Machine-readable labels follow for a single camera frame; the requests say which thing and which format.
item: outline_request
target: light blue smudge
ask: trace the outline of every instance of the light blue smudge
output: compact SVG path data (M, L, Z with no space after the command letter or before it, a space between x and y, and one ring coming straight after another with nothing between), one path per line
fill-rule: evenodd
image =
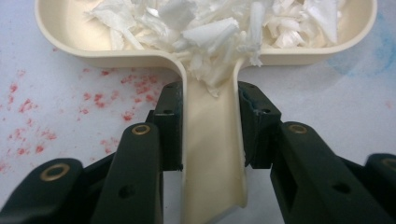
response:
M327 63L341 75L375 77L396 75L396 38L380 13L375 25L357 46L340 52Z

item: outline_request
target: white plastic shaving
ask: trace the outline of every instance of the white plastic shaving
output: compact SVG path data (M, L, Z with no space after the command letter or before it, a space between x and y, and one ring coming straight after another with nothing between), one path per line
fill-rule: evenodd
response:
M104 0L88 13L109 27L112 49L125 49L126 39L134 49L173 53L218 96L240 58L261 66L265 48L336 44L345 1Z

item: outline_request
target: white surface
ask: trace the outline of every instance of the white surface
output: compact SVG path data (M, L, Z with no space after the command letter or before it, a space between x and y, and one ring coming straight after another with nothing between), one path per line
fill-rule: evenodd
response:
M106 69L103 76L53 48L35 25L33 4L0 2L0 205L45 161L72 157L88 165L114 151L123 129L155 106L161 86L178 79L161 69ZM360 164L374 152L396 154L396 3L378 4L372 32L353 49L323 63L248 68L239 76L267 94L283 121L310 125L336 154ZM85 100L85 92L92 97ZM95 94L103 94L97 103ZM180 183L181 173L165 174L165 223L179 221ZM247 168L247 190L247 208L219 223L283 222L268 171Z

